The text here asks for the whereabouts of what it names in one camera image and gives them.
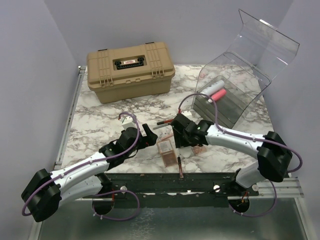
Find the dark red lip pencil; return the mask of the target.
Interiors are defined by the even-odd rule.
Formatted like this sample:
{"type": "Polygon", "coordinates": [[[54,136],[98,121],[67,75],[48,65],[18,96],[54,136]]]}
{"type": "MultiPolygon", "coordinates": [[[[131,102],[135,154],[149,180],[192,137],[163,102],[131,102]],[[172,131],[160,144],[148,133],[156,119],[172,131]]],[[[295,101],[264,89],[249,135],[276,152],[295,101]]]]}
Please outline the dark red lip pencil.
{"type": "Polygon", "coordinates": [[[180,179],[183,179],[184,175],[183,175],[182,162],[181,162],[180,156],[177,157],[177,161],[178,161],[179,177],[180,179]]]}

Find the pink tube with white cap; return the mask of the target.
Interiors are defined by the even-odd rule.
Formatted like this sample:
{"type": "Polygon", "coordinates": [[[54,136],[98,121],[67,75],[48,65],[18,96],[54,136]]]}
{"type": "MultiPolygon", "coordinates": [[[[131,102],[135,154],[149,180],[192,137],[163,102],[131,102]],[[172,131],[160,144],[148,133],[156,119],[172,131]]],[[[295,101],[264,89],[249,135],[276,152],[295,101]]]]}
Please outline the pink tube with white cap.
{"type": "Polygon", "coordinates": [[[211,99],[208,99],[208,102],[209,103],[212,103],[214,100],[215,102],[218,101],[219,99],[221,99],[222,97],[224,97],[225,95],[227,94],[227,91],[223,88],[223,89],[220,89],[219,91],[217,91],[216,93],[214,93],[212,96],[211,96],[211,99]]]}

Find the white spray bottle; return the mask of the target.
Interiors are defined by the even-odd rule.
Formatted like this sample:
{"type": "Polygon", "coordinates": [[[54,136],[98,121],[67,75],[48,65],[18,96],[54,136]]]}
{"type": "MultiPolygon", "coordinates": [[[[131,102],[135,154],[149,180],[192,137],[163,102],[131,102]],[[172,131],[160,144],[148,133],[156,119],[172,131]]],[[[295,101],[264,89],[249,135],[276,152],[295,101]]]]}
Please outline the white spray bottle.
{"type": "Polygon", "coordinates": [[[218,92],[219,90],[223,89],[225,86],[225,82],[223,80],[218,80],[215,83],[209,85],[205,89],[201,91],[202,94],[212,96],[214,93],[218,92]]]}

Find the tan plastic toolbox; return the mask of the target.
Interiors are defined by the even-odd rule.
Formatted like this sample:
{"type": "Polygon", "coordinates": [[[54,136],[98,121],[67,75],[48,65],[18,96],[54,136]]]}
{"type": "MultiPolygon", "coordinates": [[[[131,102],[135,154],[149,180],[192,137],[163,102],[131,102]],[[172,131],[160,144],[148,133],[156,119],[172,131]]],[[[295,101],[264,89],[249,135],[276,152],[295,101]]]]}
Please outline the tan plastic toolbox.
{"type": "Polygon", "coordinates": [[[164,42],[90,52],[86,63],[87,85],[102,104],[167,93],[176,73],[164,42]]]}

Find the clear acrylic makeup organizer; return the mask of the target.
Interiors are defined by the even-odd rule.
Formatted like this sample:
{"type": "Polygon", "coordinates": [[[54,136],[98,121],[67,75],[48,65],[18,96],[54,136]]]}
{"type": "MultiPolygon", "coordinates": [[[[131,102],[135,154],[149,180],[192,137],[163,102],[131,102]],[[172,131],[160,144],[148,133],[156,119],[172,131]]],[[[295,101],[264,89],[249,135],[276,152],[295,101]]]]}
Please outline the clear acrylic makeup organizer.
{"type": "Polygon", "coordinates": [[[242,27],[228,49],[198,75],[192,109],[203,119],[235,129],[261,105],[263,92],[296,57],[300,43],[268,22],[240,9],[242,27]],[[223,80],[226,95],[214,106],[202,90],[223,80]]]}

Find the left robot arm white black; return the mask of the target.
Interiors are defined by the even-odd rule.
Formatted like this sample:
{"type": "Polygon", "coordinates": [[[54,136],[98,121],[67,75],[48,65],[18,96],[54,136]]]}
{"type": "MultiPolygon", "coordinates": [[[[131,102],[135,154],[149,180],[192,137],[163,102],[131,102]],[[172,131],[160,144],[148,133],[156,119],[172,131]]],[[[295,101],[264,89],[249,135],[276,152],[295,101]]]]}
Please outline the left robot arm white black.
{"type": "Polygon", "coordinates": [[[145,123],[145,135],[138,127],[128,127],[120,137],[102,146],[92,156],[69,167],[48,172],[38,170],[21,194],[23,216],[32,216],[36,222],[51,217],[69,201],[87,197],[114,197],[119,192],[106,172],[123,164],[142,149],[154,146],[158,136],[145,123]]]}

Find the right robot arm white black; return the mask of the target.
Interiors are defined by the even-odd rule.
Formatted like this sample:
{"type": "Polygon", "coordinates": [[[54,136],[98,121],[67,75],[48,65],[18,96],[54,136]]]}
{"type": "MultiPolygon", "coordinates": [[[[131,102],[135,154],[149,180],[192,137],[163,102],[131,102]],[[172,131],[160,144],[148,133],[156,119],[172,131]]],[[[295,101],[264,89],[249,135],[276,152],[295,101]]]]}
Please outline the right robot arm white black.
{"type": "Polygon", "coordinates": [[[288,171],[292,152],[276,132],[249,134],[224,128],[208,120],[199,123],[179,113],[170,123],[176,148],[220,146],[244,153],[256,161],[238,169],[230,183],[230,191],[240,196],[263,180],[281,183],[288,171]]]}

